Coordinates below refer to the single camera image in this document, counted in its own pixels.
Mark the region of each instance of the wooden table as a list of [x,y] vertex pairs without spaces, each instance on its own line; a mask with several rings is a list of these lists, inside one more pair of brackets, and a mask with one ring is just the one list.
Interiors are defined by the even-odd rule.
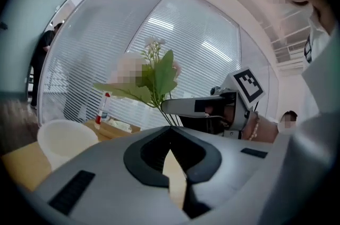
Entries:
[[[110,128],[101,127],[100,131],[94,128],[94,120],[85,123],[98,136],[99,141],[110,140],[111,138],[122,137],[119,131],[112,131]],[[38,142],[21,147],[1,157],[9,175],[17,183],[34,191],[37,186],[51,173],[50,164],[39,147]],[[172,152],[165,158],[163,174],[170,179],[169,193],[171,199],[183,207],[186,189],[186,180],[183,171]]]

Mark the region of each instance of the ceiling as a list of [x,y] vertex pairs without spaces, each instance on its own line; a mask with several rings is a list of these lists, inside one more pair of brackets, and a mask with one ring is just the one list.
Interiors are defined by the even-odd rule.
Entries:
[[308,12],[278,0],[238,0],[268,35],[278,66],[302,70],[302,56],[309,34]]

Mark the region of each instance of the curved window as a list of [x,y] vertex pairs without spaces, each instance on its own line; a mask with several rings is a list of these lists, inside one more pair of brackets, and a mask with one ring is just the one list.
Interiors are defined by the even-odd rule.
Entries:
[[[139,53],[145,38],[152,35],[166,40],[164,50],[172,49],[182,67],[174,98],[208,96],[211,87],[220,85],[245,60],[238,24],[205,1],[85,0],[67,19],[46,58],[39,123],[64,117],[80,122],[94,119],[102,94],[92,84],[106,82],[122,54]],[[253,41],[248,44],[261,53]],[[263,115],[270,87],[264,57],[265,62]],[[109,113],[142,129],[166,124],[158,110],[130,99],[111,100]]]

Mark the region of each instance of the white shirt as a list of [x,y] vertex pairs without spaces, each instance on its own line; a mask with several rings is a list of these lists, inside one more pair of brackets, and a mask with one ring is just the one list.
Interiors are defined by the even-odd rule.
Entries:
[[[322,27],[319,22],[319,18],[317,12],[314,10],[309,17],[309,25],[310,25],[310,36],[309,40],[312,45],[312,62],[321,54],[321,52],[325,49],[327,44],[329,43],[330,36]],[[304,70],[309,66],[309,63],[304,58]],[[297,123],[302,123],[308,118],[314,117],[319,113],[318,105],[310,92],[307,84],[304,85],[304,101],[302,107],[300,109],[300,114],[297,117]]]

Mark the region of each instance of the white bowl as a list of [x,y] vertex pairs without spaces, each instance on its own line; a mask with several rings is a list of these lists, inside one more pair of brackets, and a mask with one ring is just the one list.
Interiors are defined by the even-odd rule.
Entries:
[[38,131],[38,144],[52,171],[97,142],[93,130],[69,120],[49,121]]

